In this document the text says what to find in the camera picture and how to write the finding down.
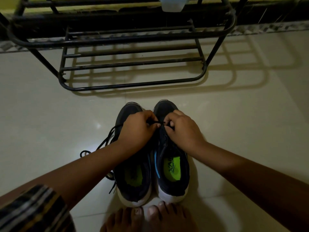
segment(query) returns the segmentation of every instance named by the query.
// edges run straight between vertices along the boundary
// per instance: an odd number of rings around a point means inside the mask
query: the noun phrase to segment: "forearm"
[[[291,231],[308,230],[309,185],[209,143],[188,153]]]
[[[12,201],[34,185],[44,184],[59,193],[72,209],[104,176],[133,153],[118,141],[90,155],[42,175],[0,197],[0,205]]]

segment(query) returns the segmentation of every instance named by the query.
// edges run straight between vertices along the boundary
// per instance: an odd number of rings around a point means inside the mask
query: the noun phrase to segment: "black shoelace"
[[[164,125],[164,122],[153,121],[153,120],[149,120],[149,121],[147,121],[147,123],[148,123],[149,125],[152,125],[152,124],[155,124],[155,123]],[[110,132],[108,133],[108,136],[106,137],[106,139],[103,140],[103,142],[98,146],[98,148],[97,148],[96,150],[100,149],[104,144],[105,144],[104,146],[106,147],[106,146],[108,145],[108,143],[109,143],[109,141],[110,141],[110,139],[111,139],[111,137],[112,137],[112,135],[113,135],[115,129],[116,129],[116,128],[119,128],[119,127],[122,126],[122,125],[123,125],[123,124],[115,125],[115,126],[110,130]],[[90,154],[90,153],[91,153],[90,151],[85,150],[85,151],[80,152],[79,156],[82,158],[83,156],[86,156],[87,154]],[[112,171],[110,171],[105,177],[106,177],[107,179],[111,180],[111,181],[114,181],[114,180],[115,180],[115,178],[114,178],[114,172],[112,172]],[[111,191],[115,188],[115,186],[116,186],[116,182],[114,183],[113,187],[111,188],[109,194],[110,194]]]

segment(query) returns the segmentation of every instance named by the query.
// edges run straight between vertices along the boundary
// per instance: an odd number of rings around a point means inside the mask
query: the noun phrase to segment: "black sneaker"
[[[119,112],[115,127],[111,129],[108,137],[97,149],[101,148],[104,143],[106,146],[113,134],[114,137],[110,143],[118,140],[122,125],[128,116],[141,111],[143,109],[137,103],[127,103]],[[106,176],[110,180],[115,180],[114,186],[117,185],[119,199],[127,207],[139,207],[145,204],[151,194],[151,151],[147,144],[129,159],[117,165],[113,172]]]
[[[178,110],[175,104],[161,100],[153,112],[158,120],[163,122],[166,115],[174,110]],[[154,140],[157,140],[154,148],[154,168],[158,196],[167,203],[179,202],[185,198],[190,180],[187,153],[169,138],[163,125],[155,132]]]

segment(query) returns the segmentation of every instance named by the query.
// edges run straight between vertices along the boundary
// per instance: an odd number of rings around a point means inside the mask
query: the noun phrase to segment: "plastic container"
[[[159,0],[164,12],[180,12],[189,0]]]

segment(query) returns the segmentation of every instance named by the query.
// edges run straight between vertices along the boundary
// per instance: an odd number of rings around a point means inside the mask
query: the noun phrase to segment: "shoe insole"
[[[125,181],[133,187],[139,187],[143,181],[141,166],[135,165],[125,168]]]
[[[165,177],[171,181],[175,182],[180,180],[181,171],[180,171],[180,157],[170,157],[164,159],[163,165]]]

